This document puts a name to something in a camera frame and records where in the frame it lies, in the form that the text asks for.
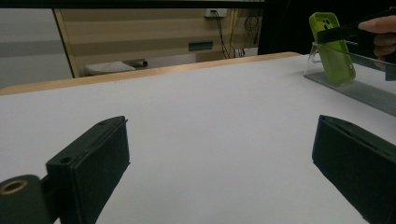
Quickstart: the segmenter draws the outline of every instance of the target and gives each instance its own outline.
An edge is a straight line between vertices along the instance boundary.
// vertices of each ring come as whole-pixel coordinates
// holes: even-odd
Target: green phone case
[[[319,31],[340,26],[337,17],[331,12],[315,12],[309,17],[309,25],[316,42],[318,42],[317,33]],[[327,80],[337,86],[353,80],[356,72],[352,60],[348,54],[342,53],[348,52],[346,41],[333,41],[324,44],[324,46],[330,49],[318,46],[318,53]]]

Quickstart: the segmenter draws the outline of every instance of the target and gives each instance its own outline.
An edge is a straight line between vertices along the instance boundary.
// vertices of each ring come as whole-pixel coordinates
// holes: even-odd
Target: table surface
[[[4,89],[0,179],[42,178],[57,152],[123,115],[131,165],[97,223],[366,223],[312,162],[318,116],[393,144],[396,118],[305,78],[307,58]]]

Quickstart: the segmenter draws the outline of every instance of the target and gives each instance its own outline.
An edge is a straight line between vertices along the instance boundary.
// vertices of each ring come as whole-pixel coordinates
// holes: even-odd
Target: wall
[[[221,31],[228,51],[257,47],[261,10],[227,11]],[[218,23],[205,18],[203,8],[56,9],[56,15],[75,77],[95,63],[212,52],[217,54],[210,60],[223,59]],[[206,41],[212,49],[189,50],[190,42]]]
[[[0,89],[72,78],[50,9],[0,9]]]

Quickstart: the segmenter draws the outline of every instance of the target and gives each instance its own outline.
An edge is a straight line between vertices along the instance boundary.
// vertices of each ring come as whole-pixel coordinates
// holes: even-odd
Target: black cable
[[[239,14],[239,16],[238,16],[238,20],[236,20],[236,23],[233,24],[233,29],[231,30],[230,48],[233,50],[233,57],[234,57],[234,58],[236,58],[236,55],[239,55],[239,57],[241,57],[241,55],[240,55],[240,53],[239,53],[239,49],[238,49],[238,54],[236,54],[236,49],[233,47],[233,36],[234,36],[235,28],[236,28],[236,26],[238,25],[239,21],[241,20],[241,17],[242,17],[243,12],[244,12],[244,9],[241,8],[241,12],[240,12],[240,14]]]
[[[221,20],[220,20],[219,13],[216,10],[212,10],[210,12],[213,12],[215,14],[216,21],[218,22],[219,36],[220,36],[220,41],[221,41],[221,50],[224,55],[224,58],[230,59],[231,58],[230,53],[228,52],[227,47],[225,46],[223,35],[222,35]]]
[[[250,15],[245,19],[245,29],[248,31],[247,37],[245,38],[245,44],[243,49],[247,47],[248,39],[250,39],[248,49],[251,48],[252,44],[257,43],[257,39],[259,38],[260,31],[260,17],[254,16],[254,9],[250,11]]]
[[[285,20],[286,14],[287,14],[287,12],[288,12],[288,10],[289,10],[289,5],[290,5],[290,0],[289,0],[288,4],[286,5],[285,12],[283,13],[282,18],[280,19],[279,25],[278,25],[277,28],[276,28],[276,31],[275,31],[275,33],[274,33],[273,40],[271,41],[270,47],[268,48],[268,52],[271,52],[271,49],[272,49],[272,47],[273,47],[274,44],[275,44],[276,37],[277,37],[277,35],[278,35],[278,33],[279,33],[280,27],[282,26],[283,20]]]

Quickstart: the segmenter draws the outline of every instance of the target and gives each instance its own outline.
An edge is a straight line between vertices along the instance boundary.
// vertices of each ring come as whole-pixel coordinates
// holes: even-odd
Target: clear acrylic stand
[[[347,42],[347,45],[349,49],[356,48],[355,43]],[[339,54],[339,58],[346,56],[350,58],[356,72],[353,80],[342,85],[332,84],[329,81],[329,73],[326,74],[320,59],[319,49],[325,49],[333,55]],[[357,53],[343,52],[313,43],[304,76],[396,117],[396,65],[394,63],[386,63]]]

